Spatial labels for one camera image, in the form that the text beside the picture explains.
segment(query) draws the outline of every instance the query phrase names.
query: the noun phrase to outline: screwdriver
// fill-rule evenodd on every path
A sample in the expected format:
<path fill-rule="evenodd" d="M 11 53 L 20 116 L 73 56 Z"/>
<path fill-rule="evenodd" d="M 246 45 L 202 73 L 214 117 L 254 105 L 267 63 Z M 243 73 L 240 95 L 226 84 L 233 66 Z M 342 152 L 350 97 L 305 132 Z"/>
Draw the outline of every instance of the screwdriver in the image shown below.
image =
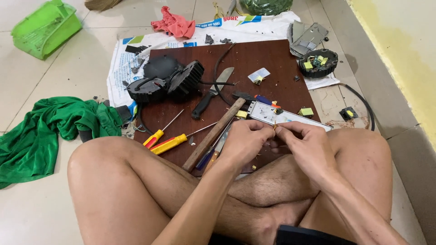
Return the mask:
<path fill-rule="evenodd" d="M 191 136 L 191 135 L 193 135 L 195 133 L 198 133 L 198 132 L 202 131 L 203 129 L 206 129 L 206 128 L 208 128 L 210 126 L 213 126 L 213 125 L 215 125 L 217 123 L 218 122 L 215 122 L 215 123 L 213 123 L 213 124 L 211 124 L 209 126 L 206 126 L 206 127 L 202 128 L 202 129 L 199 129 L 199 130 L 197 130 L 197 131 L 195 131 L 195 132 L 193 132 L 191 134 L 188 134 L 188 135 L 185 135 L 183 133 L 183 134 L 181 134 L 181 135 L 179 135 L 177 137 L 172 137 L 171 139 L 166 140 L 166 141 L 160 143 L 159 145 L 156 145 L 156 146 L 152 147 L 150 150 L 151 150 L 151 152 L 153 152 L 156 155 L 164 153 L 167 150 L 169 150 L 169 149 L 171 149 L 173 147 L 176 147 L 176 146 L 182 144 L 183 142 L 187 141 L 188 140 L 187 138 L 189 136 Z"/>
<path fill-rule="evenodd" d="M 173 120 L 171 120 L 171 122 L 166 125 L 163 130 L 158 130 L 156 133 L 154 133 L 152 136 L 150 136 L 145 142 L 144 142 L 144 146 L 147 147 L 148 149 L 150 149 L 152 146 L 154 146 L 154 144 L 156 144 L 156 142 L 162 137 L 162 135 L 164 135 L 164 130 L 184 111 L 185 109 L 183 109 L 181 112 L 179 112 L 179 114 L 177 114 L 176 117 L 174 117 Z"/>

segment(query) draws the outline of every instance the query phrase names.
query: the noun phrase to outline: wooden board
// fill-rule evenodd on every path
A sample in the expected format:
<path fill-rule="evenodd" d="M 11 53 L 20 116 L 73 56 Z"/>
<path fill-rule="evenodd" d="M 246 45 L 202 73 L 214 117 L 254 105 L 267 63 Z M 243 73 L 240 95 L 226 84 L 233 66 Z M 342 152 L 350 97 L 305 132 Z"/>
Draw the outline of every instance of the wooden board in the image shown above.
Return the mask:
<path fill-rule="evenodd" d="M 152 50 L 150 58 L 166 54 L 185 65 L 198 60 L 205 68 L 202 80 L 211 82 L 216 61 L 229 47 L 230 44 L 221 44 Z M 263 95 L 271 101 L 278 101 L 277 104 L 289 112 L 297 113 L 301 107 L 311 107 L 315 113 L 312 119 L 320 121 L 304 78 L 298 69 L 296 57 L 289 52 L 289 42 L 287 40 L 237 43 L 218 66 L 217 76 L 227 67 L 235 68 L 228 82 L 237 82 L 237 85 L 224 86 L 222 93 L 232 102 L 235 101 L 232 98 L 232 93 L 235 90 L 247 92 L 253 96 Z M 266 68 L 271 74 L 262 81 L 261 85 L 255 85 L 247 76 L 260 68 Z M 300 77 L 297 82 L 294 81 L 295 75 Z M 199 84 L 199 87 L 205 93 L 211 86 Z M 191 112 L 200 99 L 200 97 L 195 97 L 181 104 L 166 100 L 161 104 L 149 105 L 142 111 L 142 121 L 151 131 L 156 132 L 158 129 L 165 127 L 182 109 L 185 109 L 173 124 L 165 130 L 165 135 L 159 141 L 163 142 L 183 133 L 187 135 L 218 121 L 230 108 L 219 96 L 216 96 L 201 115 L 202 120 L 196 121 L 191 118 Z M 198 145 L 208 132 L 209 129 L 206 129 L 195 134 L 194 143 Z M 148 137 L 147 133 L 136 131 L 134 139 L 143 143 Z M 160 156 L 181 167 L 195 147 L 185 142 Z M 243 172 L 252 172 L 252 165 L 259 169 L 280 157 L 280 155 L 273 154 L 267 148 L 262 149 L 259 154 L 261 155 L 248 164 Z M 194 170 L 192 174 L 197 176 L 200 173 Z"/>

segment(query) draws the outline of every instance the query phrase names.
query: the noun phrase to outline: wooden hammer handle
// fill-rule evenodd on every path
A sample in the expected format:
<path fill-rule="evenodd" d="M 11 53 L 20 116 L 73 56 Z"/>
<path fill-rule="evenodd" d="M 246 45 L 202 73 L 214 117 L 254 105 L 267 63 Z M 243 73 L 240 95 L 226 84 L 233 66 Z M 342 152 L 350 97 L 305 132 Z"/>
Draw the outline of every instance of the wooden hammer handle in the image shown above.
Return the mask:
<path fill-rule="evenodd" d="M 224 116 L 221 117 L 218 123 L 215 124 L 215 126 L 203 139 L 203 141 L 197 146 L 197 148 L 195 148 L 194 152 L 189 156 L 185 164 L 183 164 L 182 168 L 184 170 L 186 170 L 187 172 L 192 171 L 195 163 L 198 162 L 201 156 L 208 150 L 214 139 L 225 128 L 230 120 L 232 120 L 232 118 L 236 115 L 236 113 L 240 110 L 244 103 L 245 99 L 243 98 L 239 98 L 238 100 L 236 100 L 236 102 L 230 107 L 230 109 L 224 114 Z"/>

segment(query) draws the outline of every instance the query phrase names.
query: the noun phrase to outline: hammer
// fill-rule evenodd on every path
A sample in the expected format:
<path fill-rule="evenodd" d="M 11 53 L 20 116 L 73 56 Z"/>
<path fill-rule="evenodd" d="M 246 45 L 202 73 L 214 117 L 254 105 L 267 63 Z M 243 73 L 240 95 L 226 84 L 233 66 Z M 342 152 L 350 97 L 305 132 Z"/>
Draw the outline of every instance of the hammer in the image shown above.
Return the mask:
<path fill-rule="evenodd" d="M 182 168 L 187 172 L 191 172 L 195 164 L 200 160 L 204 153 L 208 150 L 208 147 L 216 139 L 219 133 L 225 128 L 225 126 L 232 120 L 236 113 L 241 109 L 244 104 L 251 104 L 252 101 L 256 99 L 249 95 L 248 93 L 243 93 L 235 91 L 232 97 L 237 99 L 236 102 L 230 107 L 230 109 L 224 114 L 223 117 L 218 121 L 217 124 L 212 128 L 212 130 L 206 135 L 202 142 L 195 148 L 194 152 L 183 164 Z"/>

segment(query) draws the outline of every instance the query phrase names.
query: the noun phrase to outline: black knife handle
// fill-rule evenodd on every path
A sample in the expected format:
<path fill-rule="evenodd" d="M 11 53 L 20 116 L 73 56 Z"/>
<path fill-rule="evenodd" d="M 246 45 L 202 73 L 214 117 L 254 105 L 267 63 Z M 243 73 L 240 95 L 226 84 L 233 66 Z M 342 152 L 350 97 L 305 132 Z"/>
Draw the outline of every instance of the black knife handle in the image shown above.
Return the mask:
<path fill-rule="evenodd" d="M 209 102 L 211 101 L 211 98 L 213 98 L 214 96 L 214 94 L 208 92 L 192 111 L 191 117 L 195 120 L 200 120 L 200 115 L 206 110 Z"/>

